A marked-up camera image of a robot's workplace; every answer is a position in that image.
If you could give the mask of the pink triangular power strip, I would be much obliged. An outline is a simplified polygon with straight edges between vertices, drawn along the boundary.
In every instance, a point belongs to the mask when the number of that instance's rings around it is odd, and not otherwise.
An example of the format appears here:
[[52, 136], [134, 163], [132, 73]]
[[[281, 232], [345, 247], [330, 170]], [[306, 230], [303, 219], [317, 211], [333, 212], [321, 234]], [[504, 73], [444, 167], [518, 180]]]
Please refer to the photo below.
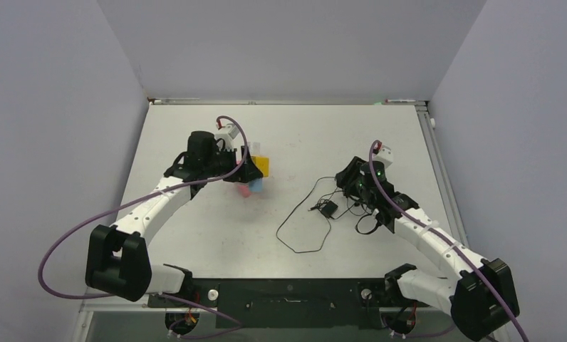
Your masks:
[[252, 195], [252, 191], [249, 189], [249, 186], [247, 184], [238, 184], [236, 186], [238, 193], [243, 197], [243, 198], [248, 198]]

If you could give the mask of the white charger block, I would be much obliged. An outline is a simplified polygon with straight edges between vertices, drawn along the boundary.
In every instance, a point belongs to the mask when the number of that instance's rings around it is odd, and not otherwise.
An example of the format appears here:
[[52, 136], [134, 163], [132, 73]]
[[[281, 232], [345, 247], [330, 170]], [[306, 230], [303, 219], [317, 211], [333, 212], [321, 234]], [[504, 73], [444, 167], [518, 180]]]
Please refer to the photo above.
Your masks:
[[248, 150], [249, 150], [249, 155], [251, 157], [262, 156], [261, 143], [259, 143], [259, 142], [249, 142], [248, 143]]

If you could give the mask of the black TP-Link adapter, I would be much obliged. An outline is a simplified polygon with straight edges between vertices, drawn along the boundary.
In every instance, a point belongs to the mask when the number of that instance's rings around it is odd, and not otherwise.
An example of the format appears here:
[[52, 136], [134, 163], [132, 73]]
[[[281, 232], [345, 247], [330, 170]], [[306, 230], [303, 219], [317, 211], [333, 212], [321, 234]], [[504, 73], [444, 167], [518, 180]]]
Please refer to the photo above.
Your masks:
[[335, 202], [326, 200], [319, 204], [318, 211], [326, 218], [333, 218], [333, 214], [338, 210], [338, 205]]

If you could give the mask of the yellow block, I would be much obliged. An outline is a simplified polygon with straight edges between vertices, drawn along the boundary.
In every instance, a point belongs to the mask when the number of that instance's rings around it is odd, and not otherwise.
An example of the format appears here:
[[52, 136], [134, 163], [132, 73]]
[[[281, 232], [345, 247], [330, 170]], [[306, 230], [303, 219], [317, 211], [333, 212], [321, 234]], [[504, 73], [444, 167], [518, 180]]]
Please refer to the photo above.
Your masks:
[[270, 172], [270, 159], [261, 155], [253, 155], [251, 158], [253, 160], [253, 163], [262, 173], [262, 177], [267, 178]]

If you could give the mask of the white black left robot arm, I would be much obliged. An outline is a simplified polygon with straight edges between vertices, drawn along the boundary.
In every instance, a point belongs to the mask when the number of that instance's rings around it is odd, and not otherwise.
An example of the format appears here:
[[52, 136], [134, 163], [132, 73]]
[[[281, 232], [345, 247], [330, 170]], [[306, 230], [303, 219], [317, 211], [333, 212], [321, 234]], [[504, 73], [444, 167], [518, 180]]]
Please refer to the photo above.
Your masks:
[[234, 139], [245, 134], [233, 125], [215, 133], [196, 130], [164, 171], [156, 188], [138, 206], [110, 226], [98, 225], [90, 234], [85, 270], [88, 287], [137, 301], [145, 294], [165, 293], [175, 306], [186, 306], [194, 287], [185, 281], [190, 271], [153, 264], [148, 246], [170, 217], [193, 200], [209, 182], [249, 183], [264, 176], [250, 157], [248, 142], [237, 149]]

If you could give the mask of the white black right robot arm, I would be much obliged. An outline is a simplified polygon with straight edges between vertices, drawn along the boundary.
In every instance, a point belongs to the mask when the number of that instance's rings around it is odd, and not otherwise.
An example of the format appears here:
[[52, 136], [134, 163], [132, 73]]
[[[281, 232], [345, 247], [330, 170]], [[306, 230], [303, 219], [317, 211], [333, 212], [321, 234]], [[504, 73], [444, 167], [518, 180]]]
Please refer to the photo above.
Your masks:
[[411, 244], [442, 273], [412, 264], [385, 275], [384, 295], [394, 305], [418, 301], [449, 315], [465, 337], [479, 341], [520, 314], [514, 279], [501, 259], [488, 260], [446, 233], [408, 195], [395, 190], [379, 160], [354, 157], [335, 175], [347, 198], [368, 209], [377, 227]]

